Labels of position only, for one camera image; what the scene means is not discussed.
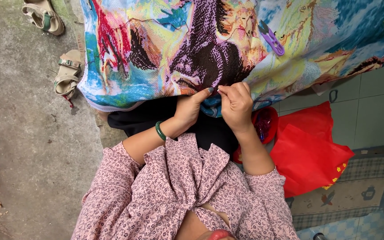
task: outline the woman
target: woman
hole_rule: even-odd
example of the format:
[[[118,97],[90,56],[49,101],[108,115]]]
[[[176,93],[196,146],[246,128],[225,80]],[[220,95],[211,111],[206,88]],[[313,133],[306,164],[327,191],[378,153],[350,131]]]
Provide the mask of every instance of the woman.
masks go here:
[[[184,133],[212,91],[179,97],[173,117],[104,150],[72,239],[299,239],[284,200],[285,178],[250,120],[246,83],[218,90],[245,174],[220,147],[198,149],[195,135]]]

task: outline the concrete ground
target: concrete ground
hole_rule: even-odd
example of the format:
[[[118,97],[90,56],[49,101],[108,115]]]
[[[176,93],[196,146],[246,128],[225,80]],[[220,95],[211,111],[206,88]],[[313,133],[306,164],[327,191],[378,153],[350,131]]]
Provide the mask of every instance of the concrete ground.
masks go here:
[[[73,109],[54,94],[57,61],[83,33],[79,0],[52,2],[66,25],[59,37],[29,24],[23,1],[0,0],[0,240],[69,239],[101,161],[100,135],[105,146],[122,138],[96,124],[80,93]]]

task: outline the black cloth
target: black cloth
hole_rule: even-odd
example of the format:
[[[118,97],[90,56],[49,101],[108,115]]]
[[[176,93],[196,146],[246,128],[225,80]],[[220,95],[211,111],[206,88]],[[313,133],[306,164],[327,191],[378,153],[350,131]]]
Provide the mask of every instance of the black cloth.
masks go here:
[[[108,116],[112,128],[125,131],[132,136],[155,126],[158,121],[167,120],[176,112],[177,97],[163,97],[149,100],[129,112],[113,112]],[[223,149],[231,158],[238,149],[238,140],[222,117],[207,116],[200,111],[197,122],[186,132],[195,133],[198,148],[209,150],[211,144]]]

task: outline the beige sandal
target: beige sandal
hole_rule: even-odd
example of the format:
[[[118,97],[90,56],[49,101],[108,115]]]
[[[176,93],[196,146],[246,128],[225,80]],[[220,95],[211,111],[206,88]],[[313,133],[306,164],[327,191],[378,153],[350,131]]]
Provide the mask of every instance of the beige sandal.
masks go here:
[[[64,24],[51,6],[51,0],[23,1],[22,12],[29,17],[31,24],[56,36],[64,32]]]
[[[79,79],[75,76],[81,72],[81,52],[71,50],[60,56],[60,65],[57,77],[54,79],[54,91],[57,95],[69,100],[75,93]]]

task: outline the plastic bag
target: plastic bag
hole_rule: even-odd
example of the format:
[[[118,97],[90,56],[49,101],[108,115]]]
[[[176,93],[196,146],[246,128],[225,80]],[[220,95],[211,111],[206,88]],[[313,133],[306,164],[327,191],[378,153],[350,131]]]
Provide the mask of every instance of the plastic bag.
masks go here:
[[[340,177],[354,153],[333,143],[329,102],[279,118],[277,140],[270,155],[285,176],[285,197],[320,187],[329,188]]]

